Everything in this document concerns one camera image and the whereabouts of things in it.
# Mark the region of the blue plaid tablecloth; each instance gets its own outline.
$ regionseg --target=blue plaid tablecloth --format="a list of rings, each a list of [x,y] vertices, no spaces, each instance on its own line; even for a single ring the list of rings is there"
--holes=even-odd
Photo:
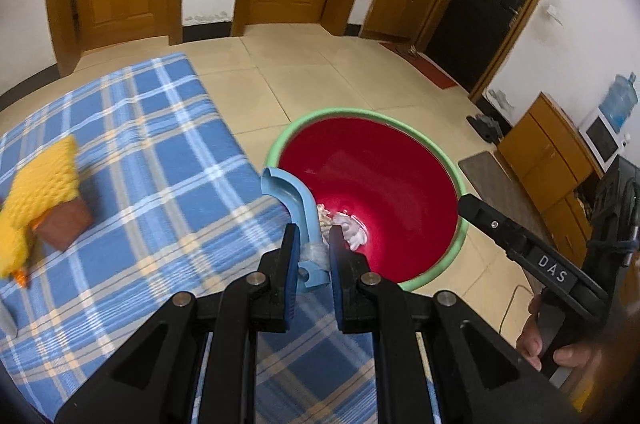
[[[82,86],[3,135],[0,198],[68,134],[94,223],[66,252],[40,244],[27,290],[0,282],[19,329],[0,333],[0,360],[50,419],[172,293],[255,270],[289,221],[183,54]],[[291,330],[260,334],[257,349],[258,423],[376,421],[370,336],[338,331],[331,289],[298,296]]]

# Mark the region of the blue water bottle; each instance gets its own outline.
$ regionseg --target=blue water bottle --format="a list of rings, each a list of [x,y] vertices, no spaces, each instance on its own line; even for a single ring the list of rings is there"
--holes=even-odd
[[[638,94],[634,88],[636,75],[631,72],[627,79],[620,74],[616,75],[616,80],[609,87],[609,91],[600,104],[600,111],[609,121],[616,133],[631,115],[634,106],[638,104]]]

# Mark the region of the curved blue plastic object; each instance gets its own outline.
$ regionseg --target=curved blue plastic object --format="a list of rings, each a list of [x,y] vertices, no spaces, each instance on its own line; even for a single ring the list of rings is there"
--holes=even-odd
[[[299,178],[279,168],[265,168],[260,178],[260,187],[265,195],[277,198],[287,208],[291,221],[300,228],[301,245],[309,242],[322,243],[316,200]],[[298,277],[298,292],[311,292],[329,285],[328,271],[320,268],[315,262],[303,261],[298,267],[308,274],[306,280]]]

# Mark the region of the black door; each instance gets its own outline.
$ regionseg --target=black door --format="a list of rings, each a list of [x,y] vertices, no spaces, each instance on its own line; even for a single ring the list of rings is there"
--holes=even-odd
[[[471,90],[524,1],[451,0],[424,53]]]

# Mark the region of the brown block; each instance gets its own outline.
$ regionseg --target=brown block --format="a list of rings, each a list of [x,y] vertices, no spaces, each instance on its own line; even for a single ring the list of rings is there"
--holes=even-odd
[[[53,248],[67,250],[92,221],[88,207],[78,196],[49,210],[32,225],[32,229],[36,236]]]

